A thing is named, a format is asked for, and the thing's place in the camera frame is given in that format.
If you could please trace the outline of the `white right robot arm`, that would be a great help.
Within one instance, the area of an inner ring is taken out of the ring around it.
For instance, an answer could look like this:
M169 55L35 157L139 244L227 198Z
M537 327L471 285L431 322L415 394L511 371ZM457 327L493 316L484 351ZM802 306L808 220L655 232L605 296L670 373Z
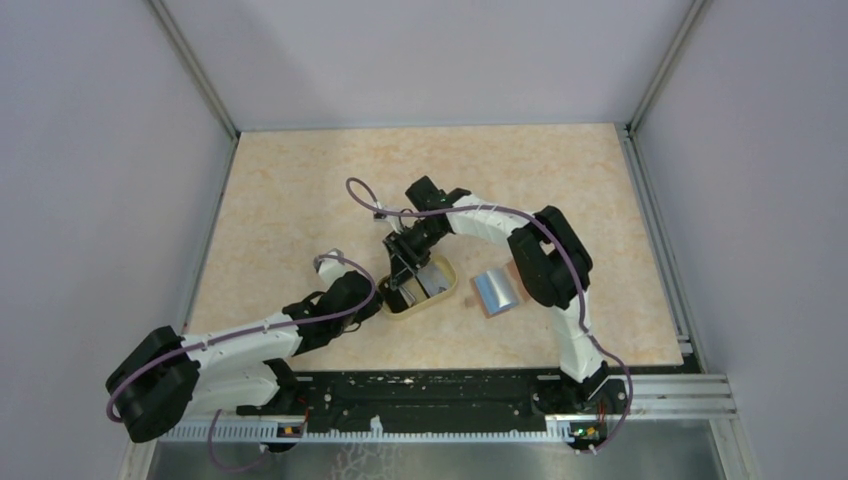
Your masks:
M588 309L593 260L554 206L529 214L484 202L470 191L446 192L423 176L405 192L415 222L383 241L390 273L378 288L390 310L410 308L402 284L423 272L432 248L449 234L486 240L508 249L524 290L551 315L566 377L563 398L576 412L590 411L602 398L609 372L592 333Z

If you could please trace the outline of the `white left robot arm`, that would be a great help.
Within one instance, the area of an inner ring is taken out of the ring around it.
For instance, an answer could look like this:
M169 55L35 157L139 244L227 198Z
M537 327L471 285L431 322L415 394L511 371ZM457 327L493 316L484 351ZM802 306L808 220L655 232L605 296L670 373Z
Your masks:
M107 378L107 416L132 442L144 443L186 416L288 413L300 388L287 359L327 346L382 303L369 276L347 271L326 290L242 328L199 335L156 328Z

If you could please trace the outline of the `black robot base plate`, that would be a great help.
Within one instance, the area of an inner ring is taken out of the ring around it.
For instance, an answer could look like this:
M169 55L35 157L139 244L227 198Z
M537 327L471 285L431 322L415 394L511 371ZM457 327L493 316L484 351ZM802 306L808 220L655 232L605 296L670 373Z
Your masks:
M624 382L609 379L579 400L554 369L298 372L261 407L237 414L306 417L310 433L353 433L378 418L388 433L540 432L555 414L611 420L626 404Z

